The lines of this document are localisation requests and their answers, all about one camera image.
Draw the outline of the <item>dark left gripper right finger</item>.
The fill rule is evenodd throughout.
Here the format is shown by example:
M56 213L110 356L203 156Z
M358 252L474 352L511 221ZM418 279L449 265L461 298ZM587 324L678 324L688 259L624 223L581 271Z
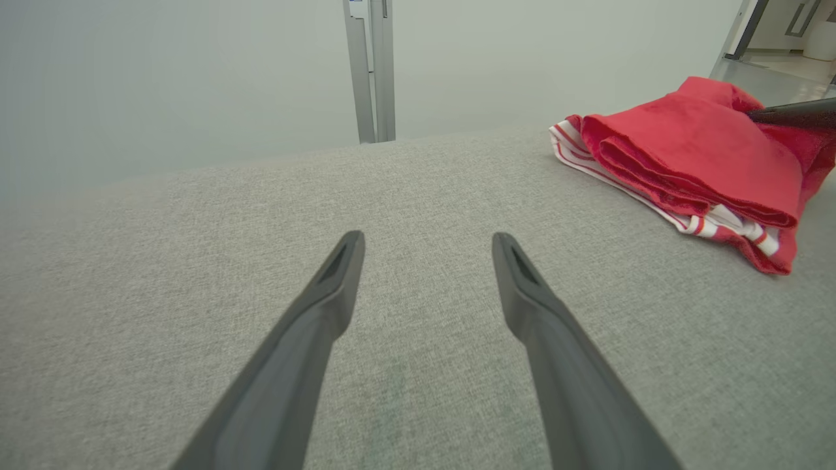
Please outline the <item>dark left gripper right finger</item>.
M526 348L553 470L683 470L509 233L492 237L506 324Z

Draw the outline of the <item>grey partition post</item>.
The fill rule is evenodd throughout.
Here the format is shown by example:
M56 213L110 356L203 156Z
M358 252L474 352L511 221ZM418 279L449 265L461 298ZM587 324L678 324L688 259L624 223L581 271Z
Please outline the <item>grey partition post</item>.
M341 0L359 143L396 138L393 0Z

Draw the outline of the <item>grey fabric sofa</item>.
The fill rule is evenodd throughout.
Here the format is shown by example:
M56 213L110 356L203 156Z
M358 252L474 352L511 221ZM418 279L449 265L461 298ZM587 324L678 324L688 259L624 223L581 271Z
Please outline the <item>grey fabric sofa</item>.
M365 234L309 470L550 468L492 233L690 470L836 470L836 172L788 277L556 160L546 130L349 147L0 222L0 470L168 468L344 232Z

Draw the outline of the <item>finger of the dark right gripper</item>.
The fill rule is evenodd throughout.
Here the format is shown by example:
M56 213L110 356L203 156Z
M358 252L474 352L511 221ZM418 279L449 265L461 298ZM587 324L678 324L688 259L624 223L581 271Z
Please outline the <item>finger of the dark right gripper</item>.
M771 106L746 112L755 123L836 130L836 97Z

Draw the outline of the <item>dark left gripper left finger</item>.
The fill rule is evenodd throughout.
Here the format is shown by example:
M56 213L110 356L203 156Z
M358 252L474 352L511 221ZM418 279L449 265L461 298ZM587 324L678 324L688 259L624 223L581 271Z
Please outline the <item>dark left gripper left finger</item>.
M365 239L346 232L170 470L302 470L332 346L353 316Z

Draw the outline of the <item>red white jersey with print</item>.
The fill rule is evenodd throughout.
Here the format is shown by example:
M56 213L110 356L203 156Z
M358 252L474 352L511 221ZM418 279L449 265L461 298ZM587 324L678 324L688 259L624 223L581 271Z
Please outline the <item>red white jersey with print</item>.
M809 200L836 168L836 130L753 122L767 108L734 84L690 77L614 115L570 115L549 132L562 164L624 191L680 233L735 247L788 275Z

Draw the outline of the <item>grey doorway frame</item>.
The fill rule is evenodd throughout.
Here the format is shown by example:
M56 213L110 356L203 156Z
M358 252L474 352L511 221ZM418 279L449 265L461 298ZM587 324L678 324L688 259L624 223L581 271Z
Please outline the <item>grey doorway frame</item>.
M726 65L742 62L747 54L750 42L760 24L769 0L741 0L740 9L735 16L728 38L722 46L720 55L709 77L720 80Z

